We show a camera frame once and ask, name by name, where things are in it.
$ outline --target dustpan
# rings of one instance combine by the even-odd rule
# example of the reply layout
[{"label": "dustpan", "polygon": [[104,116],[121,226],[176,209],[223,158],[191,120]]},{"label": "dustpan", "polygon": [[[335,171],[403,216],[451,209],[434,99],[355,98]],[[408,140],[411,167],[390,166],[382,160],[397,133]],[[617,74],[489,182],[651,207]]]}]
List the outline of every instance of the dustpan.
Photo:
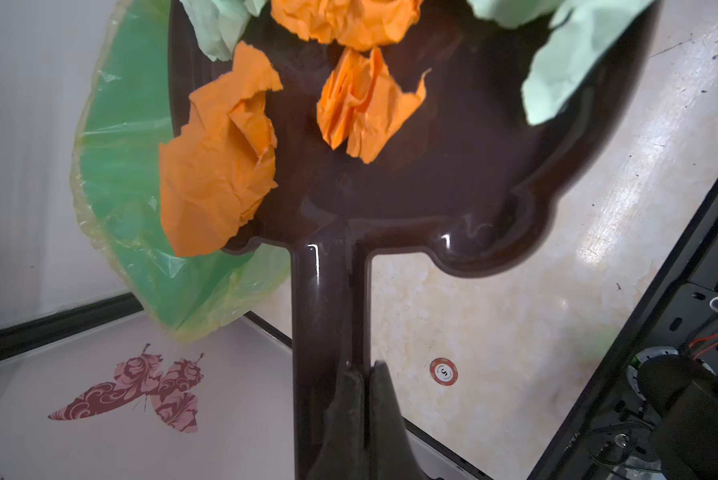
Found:
[{"label": "dustpan", "polygon": [[[501,30],[464,0],[426,0],[420,22],[383,47],[394,79],[428,96],[369,165],[332,150],[316,102],[343,48],[302,42],[264,11],[243,40],[262,50],[284,90],[268,93],[279,187],[224,248],[261,243],[292,255],[296,471],[305,478],[324,438],[324,414],[347,367],[370,361],[370,260],[425,252],[454,276],[488,276],[542,242],[556,200],[608,139],[644,62],[657,7],[639,16],[553,120],[529,127],[521,84],[548,36],[548,19]],[[230,70],[199,50],[173,0],[169,77],[175,133],[191,91]]]}]

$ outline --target dustpan handle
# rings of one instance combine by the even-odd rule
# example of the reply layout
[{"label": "dustpan handle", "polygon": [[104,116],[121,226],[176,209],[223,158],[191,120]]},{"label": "dustpan handle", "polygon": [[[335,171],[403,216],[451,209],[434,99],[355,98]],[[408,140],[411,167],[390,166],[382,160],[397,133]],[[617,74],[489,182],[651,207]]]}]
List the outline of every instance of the dustpan handle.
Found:
[{"label": "dustpan handle", "polygon": [[368,378],[370,274],[367,255],[346,229],[322,230],[292,252],[292,360],[296,479],[322,447],[326,409],[338,375],[354,366]]}]

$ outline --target red wire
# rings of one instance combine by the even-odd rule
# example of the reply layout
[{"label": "red wire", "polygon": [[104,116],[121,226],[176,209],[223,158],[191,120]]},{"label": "red wire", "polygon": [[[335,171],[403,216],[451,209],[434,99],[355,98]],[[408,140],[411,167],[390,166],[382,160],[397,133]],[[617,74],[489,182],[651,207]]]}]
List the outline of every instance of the red wire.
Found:
[{"label": "red wire", "polygon": [[690,343],[690,345],[689,345],[688,348],[691,349],[693,346],[695,346],[696,344],[698,344],[698,343],[700,343],[700,342],[705,342],[706,340],[712,340],[712,339],[715,339],[715,338],[717,338],[717,337],[718,337],[718,332],[714,333],[714,334],[711,335],[711,336],[706,336],[706,337],[701,338],[701,339],[693,340],[692,343]]},{"label": "red wire", "polygon": [[704,353],[706,353],[706,352],[709,351],[710,349],[714,348],[716,345],[718,345],[718,342],[714,343],[713,345],[711,345],[710,347],[708,347],[708,348],[706,348],[706,349],[702,349],[699,354],[697,354],[696,356],[694,356],[694,359],[697,360],[700,355],[703,355]]}]

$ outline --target trash bag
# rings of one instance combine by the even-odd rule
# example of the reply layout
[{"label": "trash bag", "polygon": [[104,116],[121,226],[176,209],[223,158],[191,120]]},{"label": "trash bag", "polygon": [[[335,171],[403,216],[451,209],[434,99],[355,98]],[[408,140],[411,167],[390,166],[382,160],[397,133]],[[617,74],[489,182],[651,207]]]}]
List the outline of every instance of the trash bag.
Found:
[{"label": "trash bag", "polygon": [[159,218],[158,147],[172,139],[169,0],[116,6],[76,130],[78,224],[153,318],[192,341],[248,312],[290,272],[285,249],[175,256]]}]

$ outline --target pink butterfly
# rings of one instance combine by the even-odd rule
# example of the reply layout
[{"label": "pink butterfly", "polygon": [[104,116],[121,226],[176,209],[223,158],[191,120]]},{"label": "pink butterfly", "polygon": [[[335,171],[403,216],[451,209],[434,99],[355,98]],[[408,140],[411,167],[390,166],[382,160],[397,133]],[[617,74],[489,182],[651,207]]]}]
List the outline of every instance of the pink butterfly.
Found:
[{"label": "pink butterfly", "polygon": [[166,374],[162,374],[161,370],[157,371],[162,364],[162,356],[145,352],[150,345],[145,344],[140,356],[116,365],[114,382],[95,385],[49,417],[52,420],[86,418],[146,396],[151,397],[151,405],[162,422],[179,432],[196,432],[198,399],[188,390],[204,377],[196,365],[204,354],[195,362],[180,359]]}]

